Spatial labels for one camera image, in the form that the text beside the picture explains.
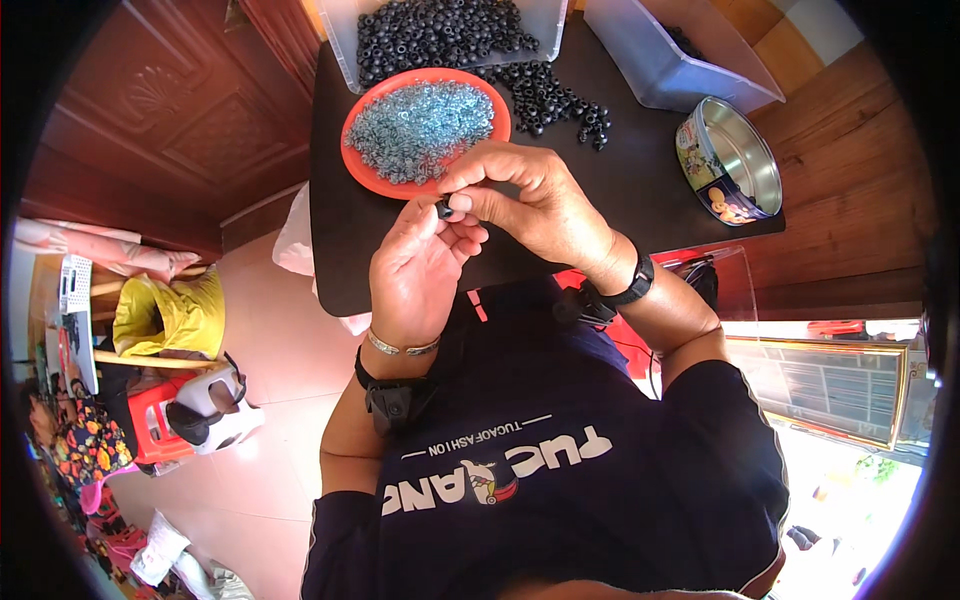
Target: black table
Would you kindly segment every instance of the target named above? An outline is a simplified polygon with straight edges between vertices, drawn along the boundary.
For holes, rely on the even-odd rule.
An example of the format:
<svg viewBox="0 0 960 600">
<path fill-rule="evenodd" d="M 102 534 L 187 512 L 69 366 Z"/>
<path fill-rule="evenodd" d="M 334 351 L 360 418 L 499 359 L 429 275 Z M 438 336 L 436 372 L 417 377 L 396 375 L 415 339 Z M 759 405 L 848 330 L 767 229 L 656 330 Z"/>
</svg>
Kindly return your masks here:
<svg viewBox="0 0 960 600">
<path fill-rule="evenodd" d="M 687 184 L 677 160 L 674 133 L 686 115 L 642 107 L 581 12 L 566 22 L 554 73 L 581 97 L 610 108 L 610 143 L 599 153 L 589 141 L 577 143 L 578 126 L 572 121 L 548 127 L 539 138 L 514 131 L 511 141 L 554 149 L 608 223 L 645 252 L 784 230 L 782 213 L 739 228 L 710 216 Z M 513 110 L 509 90 L 502 84 L 497 88 Z M 341 129 L 358 99 L 344 84 L 330 44 L 324 44 L 317 65 L 310 138 L 310 226 L 320 303 L 337 317 L 370 310 L 370 258 L 403 206 L 402 201 L 383 198 L 361 186 L 341 160 Z M 483 253 L 464 267 L 461 290 L 566 268 L 541 260 L 506 232 L 493 226 L 489 229 L 491 238 Z"/>
</svg>

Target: gold frame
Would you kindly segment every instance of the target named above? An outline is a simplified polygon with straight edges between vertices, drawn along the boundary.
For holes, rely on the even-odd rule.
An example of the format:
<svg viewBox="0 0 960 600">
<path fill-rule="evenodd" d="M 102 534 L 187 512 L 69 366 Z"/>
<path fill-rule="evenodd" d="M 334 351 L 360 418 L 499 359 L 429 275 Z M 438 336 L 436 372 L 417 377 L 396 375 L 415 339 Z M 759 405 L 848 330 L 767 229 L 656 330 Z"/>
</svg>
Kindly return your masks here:
<svg viewBox="0 0 960 600">
<path fill-rule="evenodd" d="M 764 410 L 764 414 L 779 420 L 785 420 L 797 424 L 801 427 L 808 427 L 827 433 L 829 435 L 844 438 L 860 444 L 871 445 L 883 450 L 893 450 L 897 443 L 897 437 L 900 435 L 900 425 L 903 423 L 903 410 L 906 406 L 906 386 L 908 381 L 908 369 L 910 368 L 909 344 L 883 343 L 876 342 L 843 342 L 843 341 L 820 341 L 820 340 L 778 340 L 774 338 L 746 338 L 746 337 L 728 337 L 728 344 L 735 346 L 766 346 L 768 348 L 789 348 L 800 350 L 822 350 L 828 352 L 847 352 L 851 354 L 883 354 L 897 357 L 897 397 L 894 402 L 893 420 L 890 423 L 890 439 L 886 444 L 876 440 L 861 438 L 853 433 L 830 429 L 821 423 L 811 423 L 805 420 L 787 417 L 779 413 Z"/>
</svg>

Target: silver bangle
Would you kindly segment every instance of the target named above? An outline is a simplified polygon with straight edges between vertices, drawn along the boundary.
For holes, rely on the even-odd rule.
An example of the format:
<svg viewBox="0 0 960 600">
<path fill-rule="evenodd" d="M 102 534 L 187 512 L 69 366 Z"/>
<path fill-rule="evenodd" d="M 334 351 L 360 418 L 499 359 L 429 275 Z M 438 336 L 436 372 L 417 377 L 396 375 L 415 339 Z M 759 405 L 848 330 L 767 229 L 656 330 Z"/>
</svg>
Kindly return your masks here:
<svg viewBox="0 0 960 600">
<path fill-rule="evenodd" d="M 373 333 L 373 329 L 367 329 L 367 339 L 370 340 L 370 343 L 373 344 L 373 347 L 380 350 L 384 354 L 390 354 L 391 356 L 396 356 L 400 354 L 400 348 L 391 346 L 376 337 L 376 334 Z M 406 349 L 407 356 L 422 356 L 424 354 L 429 354 L 433 350 L 437 349 L 437 346 L 440 345 L 440 338 L 437 338 L 433 342 L 430 342 L 426 346 L 420 346 L 419 348 L 408 348 Z"/>
</svg>

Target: orange plate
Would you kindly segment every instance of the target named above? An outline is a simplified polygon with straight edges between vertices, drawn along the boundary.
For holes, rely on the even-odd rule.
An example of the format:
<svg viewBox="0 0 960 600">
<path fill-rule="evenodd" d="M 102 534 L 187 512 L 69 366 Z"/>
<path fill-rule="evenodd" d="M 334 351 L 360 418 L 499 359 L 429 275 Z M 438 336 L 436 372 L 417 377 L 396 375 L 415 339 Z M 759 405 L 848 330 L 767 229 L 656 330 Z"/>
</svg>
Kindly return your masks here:
<svg viewBox="0 0 960 600">
<path fill-rule="evenodd" d="M 384 80 L 375 85 L 363 97 L 353 105 L 347 120 L 344 122 L 344 129 L 340 132 L 340 154 L 344 157 L 344 164 L 347 170 L 353 175 L 353 178 L 371 192 L 376 192 L 387 198 L 397 198 L 399 200 L 412 200 L 420 194 L 437 195 L 437 180 L 431 179 L 424 185 L 416 185 L 412 181 L 406 183 L 393 184 L 386 179 L 379 178 L 376 170 L 363 163 L 360 153 L 353 148 L 344 146 L 344 139 L 347 137 L 347 131 L 353 125 L 353 120 L 357 114 L 363 110 L 363 107 L 374 98 L 379 98 L 392 91 L 400 89 L 406 85 L 411 85 L 416 81 L 422 82 L 459 82 L 461 84 L 470 84 L 479 88 L 487 94 L 493 102 L 493 131 L 490 139 L 500 141 L 510 140 L 510 111 L 507 109 L 507 103 L 493 89 L 493 86 L 483 81 L 475 75 L 470 75 L 457 69 L 429 68 L 415 69 L 413 71 L 404 71 L 394 75 L 390 79 Z"/>
</svg>

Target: yellow plastic bag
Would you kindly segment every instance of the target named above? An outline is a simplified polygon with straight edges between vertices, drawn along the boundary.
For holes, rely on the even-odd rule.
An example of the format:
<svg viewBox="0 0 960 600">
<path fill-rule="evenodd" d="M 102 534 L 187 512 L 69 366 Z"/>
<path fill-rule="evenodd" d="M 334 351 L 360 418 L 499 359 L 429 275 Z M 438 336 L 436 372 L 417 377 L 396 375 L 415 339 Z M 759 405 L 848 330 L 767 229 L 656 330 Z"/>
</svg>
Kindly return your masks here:
<svg viewBox="0 0 960 600">
<path fill-rule="evenodd" d="M 156 331 L 153 324 L 155 309 L 163 319 L 162 331 Z M 216 267 L 193 281 L 174 281 L 169 286 L 139 275 L 128 279 L 120 290 L 113 345 L 120 356 L 181 349 L 213 359 L 224 340 L 226 313 Z"/>
</svg>

